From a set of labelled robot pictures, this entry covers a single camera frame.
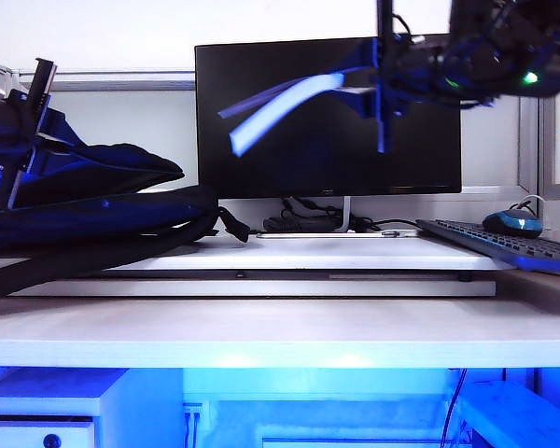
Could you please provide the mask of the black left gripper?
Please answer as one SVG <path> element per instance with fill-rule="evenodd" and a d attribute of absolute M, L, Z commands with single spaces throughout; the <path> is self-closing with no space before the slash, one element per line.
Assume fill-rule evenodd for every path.
<path fill-rule="evenodd" d="M 37 147 L 42 133 L 56 139 L 74 139 L 66 115 L 48 107 L 57 66 L 37 60 L 28 92 L 13 89 L 0 99 L 0 208 L 11 208 L 19 186 L 59 183 L 77 166 L 77 156 L 60 147 Z"/>

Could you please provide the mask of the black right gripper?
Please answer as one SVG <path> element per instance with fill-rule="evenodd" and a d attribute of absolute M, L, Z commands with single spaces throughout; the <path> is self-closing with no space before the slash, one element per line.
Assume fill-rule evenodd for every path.
<path fill-rule="evenodd" d="M 378 1 L 377 38 L 362 37 L 343 59 L 343 73 L 376 68 L 376 86 L 347 87 L 336 96 L 362 118 L 377 119 L 377 150 L 392 149 L 392 120 L 412 104 L 454 105 L 442 72 L 450 35 L 414 34 L 393 10 L 391 1 Z"/>

